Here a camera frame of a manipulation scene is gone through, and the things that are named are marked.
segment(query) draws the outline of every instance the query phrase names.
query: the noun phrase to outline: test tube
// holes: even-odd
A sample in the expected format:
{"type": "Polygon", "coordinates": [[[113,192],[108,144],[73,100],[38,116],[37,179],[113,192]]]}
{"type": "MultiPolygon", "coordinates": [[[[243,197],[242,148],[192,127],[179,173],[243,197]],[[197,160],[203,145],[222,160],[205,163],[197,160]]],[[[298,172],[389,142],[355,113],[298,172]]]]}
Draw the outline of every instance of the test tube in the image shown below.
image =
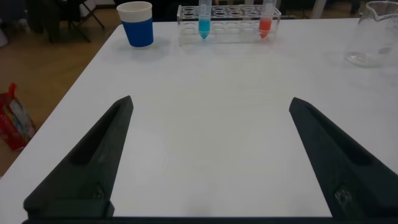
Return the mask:
{"type": "Polygon", "coordinates": [[[277,0],[263,0],[262,2],[261,19],[259,25],[260,37],[262,39],[264,39],[271,30],[276,1],[277,0]]]}
{"type": "Polygon", "coordinates": [[[211,0],[199,0],[199,34],[203,39],[210,33],[211,0]]]}

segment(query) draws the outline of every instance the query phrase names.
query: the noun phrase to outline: chair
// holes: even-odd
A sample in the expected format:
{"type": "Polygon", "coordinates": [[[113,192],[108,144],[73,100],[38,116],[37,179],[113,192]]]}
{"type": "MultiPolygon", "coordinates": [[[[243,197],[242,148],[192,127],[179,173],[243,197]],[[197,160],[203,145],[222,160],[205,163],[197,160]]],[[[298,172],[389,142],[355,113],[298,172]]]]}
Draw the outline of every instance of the chair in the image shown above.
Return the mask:
{"type": "MultiPolygon", "coordinates": [[[[90,39],[79,29],[79,27],[91,16],[100,24],[102,29],[105,29],[105,26],[101,23],[101,21],[94,15],[94,12],[90,10],[90,8],[85,4],[87,0],[59,0],[58,6],[60,8],[60,20],[68,21],[68,28],[71,30],[72,28],[76,29],[77,32],[87,41],[91,42],[90,39]],[[80,4],[82,4],[88,11],[88,15],[81,21],[80,18],[80,4]]],[[[53,41],[53,37],[50,35],[50,42],[53,41]]]]}

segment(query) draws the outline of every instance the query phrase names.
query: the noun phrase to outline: chair leg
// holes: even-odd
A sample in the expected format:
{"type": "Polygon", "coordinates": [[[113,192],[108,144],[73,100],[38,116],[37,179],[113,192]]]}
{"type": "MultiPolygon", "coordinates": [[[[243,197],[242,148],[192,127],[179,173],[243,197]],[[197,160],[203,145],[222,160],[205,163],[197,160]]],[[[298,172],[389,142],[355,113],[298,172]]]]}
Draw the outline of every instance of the chair leg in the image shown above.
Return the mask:
{"type": "Polygon", "coordinates": [[[91,15],[93,15],[94,19],[100,24],[100,26],[102,27],[102,29],[105,29],[105,26],[101,23],[101,21],[94,15],[94,12],[91,12],[91,10],[87,7],[87,5],[83,2],[82,3],[86,9],[88,10],[89,13],[91,13],[91,15]]]}
{"type": "Polygon", "coordinates": [[[79,27],[77,27],[72,21],[70,21],[70,24],[73,26],[73,28],[75,28],[77,30],[77,32],[79,32],[79,34],[87,41],[87,42],[91,42],[89,40],[89,38],[86,37],[86,35],[79,29],[79,27]]]}

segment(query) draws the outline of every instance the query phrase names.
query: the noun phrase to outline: red bag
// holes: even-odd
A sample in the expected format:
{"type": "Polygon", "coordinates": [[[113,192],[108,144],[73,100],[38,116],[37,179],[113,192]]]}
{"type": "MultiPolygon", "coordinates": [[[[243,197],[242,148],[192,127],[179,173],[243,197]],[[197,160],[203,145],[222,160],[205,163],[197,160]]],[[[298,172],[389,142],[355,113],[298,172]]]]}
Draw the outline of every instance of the red bag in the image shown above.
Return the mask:
{"type": "Polygon", "coordinates": [[[8,93],[0,94],[0,137],[12,150],[21,150],[36,133],[30,116],[15,97],[17,85],[11,83],[8,93]]]}

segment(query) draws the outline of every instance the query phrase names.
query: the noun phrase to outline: floor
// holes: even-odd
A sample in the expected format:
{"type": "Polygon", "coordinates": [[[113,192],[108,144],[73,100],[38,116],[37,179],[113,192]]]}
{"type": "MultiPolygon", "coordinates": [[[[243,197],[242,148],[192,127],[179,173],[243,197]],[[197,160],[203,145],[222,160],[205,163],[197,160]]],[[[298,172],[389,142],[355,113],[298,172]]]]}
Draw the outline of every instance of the floor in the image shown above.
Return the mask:
{"type": "MultiPolygon", "coordinates": [[[[351,5],[338,2],[324,11],[322,18],[359,17],[350,15],[351,5]]],[[[80,73],[105,43],[120,20],[115,9],[95,12],[105,25],[102,30],[93,18],[83,25],[83,32],[91,39],[85,42],[76,32],[69,32],[62,23],[62,41],[51,44],[42,34],[26,33],[16,28],[6,30],[10,43],[0,48],[0,93],[11,82],[17,84],[16,96],[30,113],[38,128],[73,85],[80,73]]],[[[303,12],[291,12],[298,19],[303,12]]],[[[0,176],[8,170],[20,152],[11,151],[0,140],[0,176]]]]}

